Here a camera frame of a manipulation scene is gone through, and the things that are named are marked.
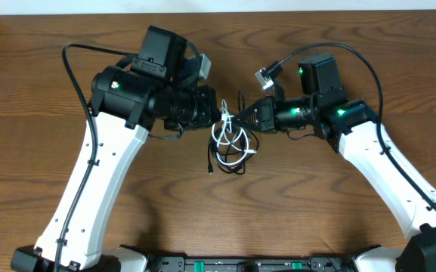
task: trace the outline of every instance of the wooden table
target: wooden table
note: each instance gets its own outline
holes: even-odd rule
[[[263,97],[254,73],[312,42],[345,42],[376,68],[384,123],[436,187],[436,11],[257,14],[120,14],[0,17],[0,270],[36,241],[56,209],[85,129],[63,68],[65,42],[138,51],[150,24],[175,31],[212,60],[208,83],[236,112],[239,90]],[[330,49],[349,97],[376,108],[372,77]],[[117,57],[72,49],[90,97],[95,73]],[[296,61],[280,80],[302,95]],[[156,128],[162,127],[158,122]],[[318,139],[259,135],[244,176],[207,172],[208,129],[180,141],[149,139],[114,206],[104,247],[134,244],[188,255],[308,255],[404,246],[394,217],[367,180]]]

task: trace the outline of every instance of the wood grain surface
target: wood grain surface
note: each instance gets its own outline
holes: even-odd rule
[[[0,270],[46,228],[82,143],[85,118],[63,68],[63,44],[138,51],[150,24],[209,56],[208,83],[232,112],[239,90],[250,103],[265,96],[254,73],[294,49],[312,42],[355,47],[383,82],[388,133],[436,187],[436,11],[0,17]],[[376,108],[363,64],[330,51],[349,97]],[[87,97],[95,73],[117,59],[70,51]],[[301,95],[296,61],[280,76],[288,97]],[[155,127],[162,131],[161,122]],[[209,133],[148,140],[125,177],[105,249],[126,243],[188,255],[297,256],[404,246],[387,206],[326,142],[259,135],[244,176],[209,176]]]

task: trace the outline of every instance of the white cable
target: white cable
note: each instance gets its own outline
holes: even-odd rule
[[[256,153],[256,150],[250,150],[249,149],[249,142],[251,141],[250,138],[248,138],[248,135],[246,134],[246,131],[243,128],[240,128],[240,133],[234,137],[234,140],[232,139],[231,141],[227,138],[226,136],[226,131],[228,133],[233,133],[233,129],[232,129],[232,125],[231,125],[231,118],[233,118],[233,116],[227,111],[227,104],[226,104],[226,100],[222,100],[221,101],[221,109],[219,109],[221,111],[221,121],[223,122],[223,125],[221,126],[221,133],[219,135],[218,138],[216,138],[215,136],[215,125],[212,125],[212,133],[211,136],[212,138],[215,140],[216,143],[216,150],[218,152],[217,154],[217,158],[219,160],[219,162],[222,165],[236,165],[238,163],[240,163],[241,161],[243,161],[246,156],[248,156],[248,154],[250,153]],[[245,139],[246,139],[246,149],[244,150],[244,154],[241,156],[240,159],[238,159],[235,162],[223,162],[221,159],[221,156],[219,155],[219,146],[229,146],[231,145],[232,148],[241,151],[241,148],[238,148],[234,145],[234,143],[236,143],[242,135],[245,135]]]

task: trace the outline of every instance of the robotic arm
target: robotic arm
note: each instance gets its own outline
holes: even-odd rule
[[[188,45],[195,56],[185,59]],[[199,56],[184,38],[151,26],[139,55],[130,54],[95,76],[90,99],[91,121],[98,139],[95,161],[88,161],[94,135],[87,123],[79,158],[57,211],[34,246],[16,250],[11,268],[47,271],[60,258],[61,270],[146,270],[147,258],[133,248],[121,246],[102,253],[108,218],[125,173],[151,136],[155,119],[164,120],[166,129],[179,131],[176,138],[184,130],[208,128],[221,119],[214,89],[197,86],[207,77],[209,67],[206,56]],[[347,99],[330,53],[305,57],[298,68],[307,97],[285,99],[275,79],[281,67],[274,63],[256,76],[264,89],[273,87],[276,95],[257,101],[233,117],[233,124],[267,133],[312,125],[315,136],[326,140],[367,178],[409,243],[404,251],[375,248],[356,255],[352,258],[355,270],[436,271],[436,207],[413,189],[386,156],[376,133],[378,116],[362,100]],[[396,148],[383,125],[381,130],[388,152],[436,206],[436,189]],[[61,241],[58,237],[89,163],[94,163],[93,170]],[[60,243],[63,249],[58,254]],[[204,272],[204,262],[199,267],[195,264],[194,270]]]

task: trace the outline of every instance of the white wall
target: white wall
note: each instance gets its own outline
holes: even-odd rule
[[[436,9],[436,0],[0,0],[0,15]]]

